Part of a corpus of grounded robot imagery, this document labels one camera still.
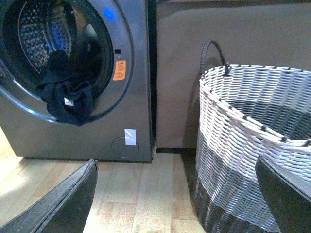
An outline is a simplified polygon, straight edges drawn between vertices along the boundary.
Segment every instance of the gray washing machine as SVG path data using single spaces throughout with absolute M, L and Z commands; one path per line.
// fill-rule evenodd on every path
M 0 125 L 16 156 L 152 161 L 155 2 L 0 0 Z M 52 116 L 35 91 L 57 50 L 96 73 L 93 112 L 80 127 Z

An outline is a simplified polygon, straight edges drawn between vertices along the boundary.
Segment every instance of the white label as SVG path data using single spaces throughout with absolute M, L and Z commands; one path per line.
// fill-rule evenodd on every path
M 64 97 L 65 105 L 67 106 L 74 106 L 73 100 L 69 100 L 66 97 Z
M 136 146 L 136 130 L 124 129 L 125 132 L 125 144 L 130 146 Z

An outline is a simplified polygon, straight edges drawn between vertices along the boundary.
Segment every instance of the white and gray basket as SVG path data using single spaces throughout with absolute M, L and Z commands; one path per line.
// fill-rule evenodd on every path
M 203 72 L 214 44 L 223 65 Z M 259 155 L 311 182 L 311 72 L 229 65 L 204 49 L 196 212 L 209 233 L 280 232 L 259 189 Z

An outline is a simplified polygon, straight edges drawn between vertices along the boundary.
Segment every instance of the basket rim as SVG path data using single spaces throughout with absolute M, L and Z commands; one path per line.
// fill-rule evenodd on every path
M 230 67 L 241 67 L 241 68 L 266 68 L 275 69 L 280 71 L 289 71 L 289 72 L 306 72 L 311 76 L 310 71 L 288 68 L 288 67 L 277 67 L 277 66 L 263 66 L 263 65 L 239 65 L 239 64 L 230 64 Z M 250 135 L 258 137 L 268 143 L 272 143 L 279 147 L 282 147 L 286 150 L 291 150 L 296 153 L 303 153 L 311 155 L 311 139 L 303 139 L 303 140 L 291 140 L 286 136 L 276 132 L 270 127 L 261 124 L 259 121 L 252 119 L 250 116 L 245 115 L 241 111 L 232 107 L 226 101 L 222 100 L 214 91 L 206 86 L 207 78 L 206 76 L 212 72 L 219 71 L 220 69 L 224 70 L 225 66 L 218 66 L 215 68 L 211 68 L 206 70 L 200 78 L 200 88 L 206 94 L 207 98 L 216 104 L 220 109 L 222 109 L 223 114 L 225 114 L 228 118 L 235 121 L 241 126 L 243 130 L 248 132 Z

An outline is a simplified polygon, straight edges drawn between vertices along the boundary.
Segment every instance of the orange warning label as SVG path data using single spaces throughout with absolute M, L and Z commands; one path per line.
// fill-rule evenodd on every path
M 116 71 L 113 77 L 114 81 L 120 81 L 125 79 L 126 74 L 126 61 L 117 61 L 116 63 Z

